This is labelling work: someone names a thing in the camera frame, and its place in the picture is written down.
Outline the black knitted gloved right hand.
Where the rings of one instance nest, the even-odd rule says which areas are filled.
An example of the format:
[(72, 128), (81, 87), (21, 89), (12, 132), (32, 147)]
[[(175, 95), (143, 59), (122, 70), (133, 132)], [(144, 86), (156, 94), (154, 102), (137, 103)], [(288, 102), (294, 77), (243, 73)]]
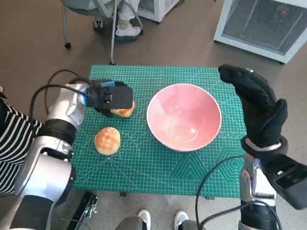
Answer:
[(218, 67), (223, 82), (232, 84), (242, 103), (247, 138), (259, 148), (280, 143), (287, 116), (287, 101), (276, 99), (268, 82), (251, 69), (223, 64)]

